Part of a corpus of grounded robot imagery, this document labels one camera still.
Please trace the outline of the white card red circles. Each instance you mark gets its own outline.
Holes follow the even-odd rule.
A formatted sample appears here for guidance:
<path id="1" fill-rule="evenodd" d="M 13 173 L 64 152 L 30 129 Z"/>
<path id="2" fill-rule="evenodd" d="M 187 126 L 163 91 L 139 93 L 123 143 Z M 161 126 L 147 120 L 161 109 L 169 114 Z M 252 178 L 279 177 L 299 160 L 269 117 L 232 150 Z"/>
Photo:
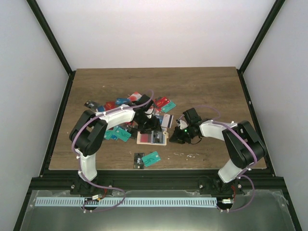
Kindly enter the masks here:
<path id="1" fill-rule="evenodd" d="M 150 134 L 141 134 L 140 142 L 142 142 L 142 143 L 151 142 L 151 135 Z"/>

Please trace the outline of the black card pair front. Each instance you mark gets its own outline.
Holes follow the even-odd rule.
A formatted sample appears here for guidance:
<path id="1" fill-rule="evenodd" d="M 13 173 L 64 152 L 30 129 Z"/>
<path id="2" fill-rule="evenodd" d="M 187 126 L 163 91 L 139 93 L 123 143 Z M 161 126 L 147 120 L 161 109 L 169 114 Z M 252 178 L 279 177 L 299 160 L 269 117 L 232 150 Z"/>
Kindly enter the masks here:
<path id="1" fill-rule="evenodd" d="M 134 154 L 134 169 L 144 169 L 144 162 L 142 158 L 144 153 L 135 153 Z"/>

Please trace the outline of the beige leather card holder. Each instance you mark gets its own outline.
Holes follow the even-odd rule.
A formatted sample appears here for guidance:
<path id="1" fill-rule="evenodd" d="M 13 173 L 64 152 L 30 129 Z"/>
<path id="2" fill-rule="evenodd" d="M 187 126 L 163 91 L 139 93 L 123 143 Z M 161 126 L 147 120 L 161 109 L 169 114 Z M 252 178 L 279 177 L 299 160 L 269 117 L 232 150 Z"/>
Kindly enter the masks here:
<path id="1" fill-rule="evenodd" d="M 164 135 L 164 143 L 162 143 L 162 144 L 155 144 L 155 143 L 153 143 L 152 142 L 152 139 L 153 139 L 153 133 L 154 133 L 155 131 L 152 131 L 151 132 L 151 142 L 148 142 L 148 143 L 142 143 L 142 142 L 140 142 L 140 137 L 141 137 L 141 133 L 140 132 L 138 132 L 138 134 L 137 134 L 137 144 L 144 144 L 144 145 L 159 145 L 159 146 L 166 146 L 166 144 L 167 144 L 167 138 L 168 138 L 168 132 L 164 129 L 163 131 L 161 131 L 162 133 L 163 133 L 163 135 Z"/>

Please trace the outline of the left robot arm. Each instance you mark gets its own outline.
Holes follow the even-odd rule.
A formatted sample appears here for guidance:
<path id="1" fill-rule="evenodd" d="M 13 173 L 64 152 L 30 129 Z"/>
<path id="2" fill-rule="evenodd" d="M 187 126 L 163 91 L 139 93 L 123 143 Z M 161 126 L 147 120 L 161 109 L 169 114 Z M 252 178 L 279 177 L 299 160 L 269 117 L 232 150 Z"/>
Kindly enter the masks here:
<path id="1" fill-rule="evenodd" d="M 142 95 L 137 101 L 124 103 L 104 112 L 86 110 L 72 129 L 69 139 L 72 151 L 79 163 L 78 175 L 83 179 L 81 188 L 87 194 L 98 190 L 96 153 L 100 149 L 107 130 L 124 123 L 134 122 L 141 134 L 162 131 L 159 119 L 148 110 L 152 107 L 153 96 Z"/>

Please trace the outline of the teal card front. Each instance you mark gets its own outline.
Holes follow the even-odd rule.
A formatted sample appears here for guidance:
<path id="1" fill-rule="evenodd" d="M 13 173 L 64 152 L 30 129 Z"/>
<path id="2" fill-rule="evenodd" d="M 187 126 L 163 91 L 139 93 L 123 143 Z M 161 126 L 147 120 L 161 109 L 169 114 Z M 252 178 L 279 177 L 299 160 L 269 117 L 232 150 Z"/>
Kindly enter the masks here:
<path id="1" fill-rule="evenodd" d="M 158 152 L 152 152 L 148 155 L 145 155 L 144 157 L 141 158 L 145 167 L 149 167 L 161 160 Z"/>

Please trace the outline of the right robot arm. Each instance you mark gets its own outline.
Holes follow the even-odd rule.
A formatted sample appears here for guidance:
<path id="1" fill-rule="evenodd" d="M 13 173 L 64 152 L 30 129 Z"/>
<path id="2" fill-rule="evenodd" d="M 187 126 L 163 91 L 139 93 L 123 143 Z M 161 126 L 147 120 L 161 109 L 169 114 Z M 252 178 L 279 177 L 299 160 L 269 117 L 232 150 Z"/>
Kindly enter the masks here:
<path id="1" fill-rule="evenodd" d="M 219 178 L 214 181 L 214 189 L 220 194 L 231 188 L 231 181 L 241 177 L 246 171 L 268 154 L 268 150 L 250 122 L 218 122 L 202 119 L 195 108 L 183 112 L 184 119 L 177 120 L 169 141 L 191 144 L 195 137 L 213 138 L 225 142 L 229 160 L 218 171 Z"/>

